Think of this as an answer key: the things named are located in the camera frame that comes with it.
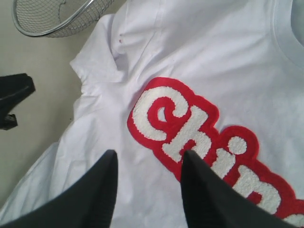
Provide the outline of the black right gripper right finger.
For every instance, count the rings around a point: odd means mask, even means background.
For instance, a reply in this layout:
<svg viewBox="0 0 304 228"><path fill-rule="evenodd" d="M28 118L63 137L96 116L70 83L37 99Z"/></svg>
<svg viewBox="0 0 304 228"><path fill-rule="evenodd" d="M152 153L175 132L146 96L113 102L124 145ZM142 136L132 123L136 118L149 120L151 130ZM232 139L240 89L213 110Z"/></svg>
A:
<svg viewBox="0 0 304 228"><path fill-rule="evenodd" d="M290 228L227 185L198 155L184 153L181 195L189 228Z"/></svg>

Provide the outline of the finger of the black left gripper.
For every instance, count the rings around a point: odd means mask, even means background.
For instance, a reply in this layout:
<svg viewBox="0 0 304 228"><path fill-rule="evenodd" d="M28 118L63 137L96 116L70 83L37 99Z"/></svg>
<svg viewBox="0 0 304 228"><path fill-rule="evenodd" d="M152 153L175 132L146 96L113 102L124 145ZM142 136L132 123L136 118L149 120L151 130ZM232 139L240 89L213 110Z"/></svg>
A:
<svg viewBox="0 0 304 228"><path fill-rule="evenodd" d="M35 92L33 79L25 73L0 77L0 118Z"/></svg>
<svg viewBox="0 0 304 228"><path fill-rule="evenodd" d="M15 114L8 114L0 121L0 129L1 130L10 130L14 127L18 126L18 122Z"/></svg>

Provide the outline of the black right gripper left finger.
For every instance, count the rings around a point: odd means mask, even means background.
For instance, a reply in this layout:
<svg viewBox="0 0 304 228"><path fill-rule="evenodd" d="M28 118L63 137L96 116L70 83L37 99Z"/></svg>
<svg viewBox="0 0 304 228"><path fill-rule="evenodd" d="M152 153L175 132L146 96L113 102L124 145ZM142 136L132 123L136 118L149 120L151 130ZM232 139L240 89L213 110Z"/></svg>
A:
<svg viewBox="0 0 304 228"><path fill-rule="evenodd" d="M3 225L5 228L108 228L118 188L118 158L107 150L92 168L62 194Z"/></svg>

